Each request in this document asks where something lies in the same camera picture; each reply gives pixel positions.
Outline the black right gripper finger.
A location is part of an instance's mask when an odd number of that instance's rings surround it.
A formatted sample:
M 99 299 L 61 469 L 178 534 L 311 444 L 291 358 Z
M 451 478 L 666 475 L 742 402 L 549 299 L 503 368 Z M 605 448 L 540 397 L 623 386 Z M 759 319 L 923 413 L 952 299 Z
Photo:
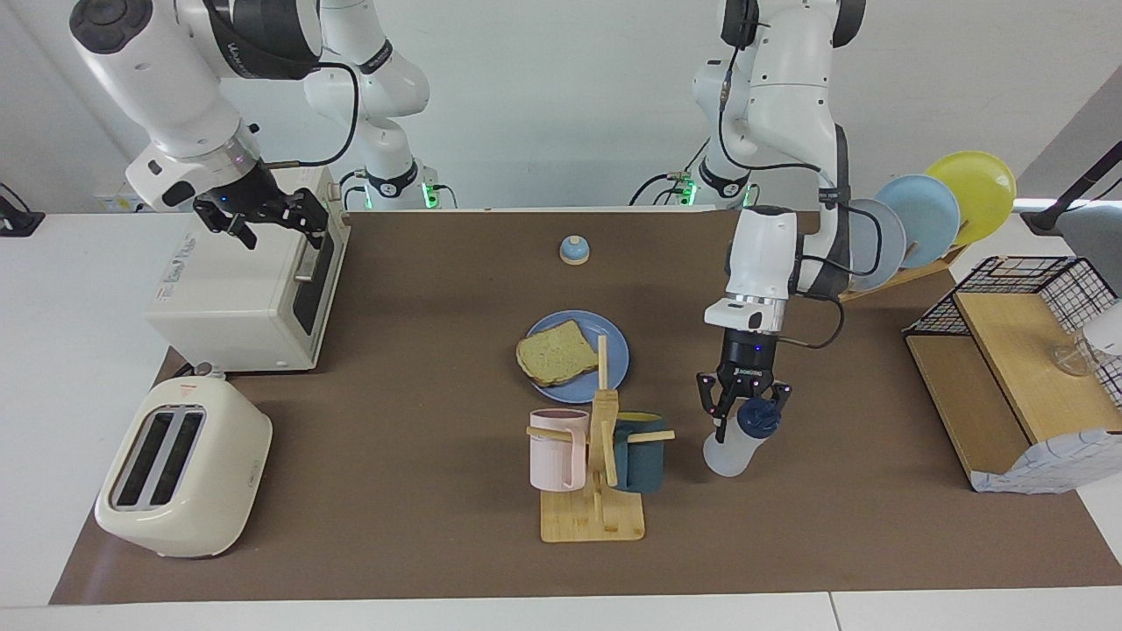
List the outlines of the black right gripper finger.
M 280 226 L 296 230 L 306 238 L 322 238 L 327 232 L 329 213 L 309 188 L 298 188 L 291 195 L 280 196 Z
M 212 234 L 227 234 L 241 241 L 250 252 L 256 248 L 257 236 L 252 232 L 243 216 L 234 213 L 227 216 L 217 204 L 194 204 L 194 212 Z

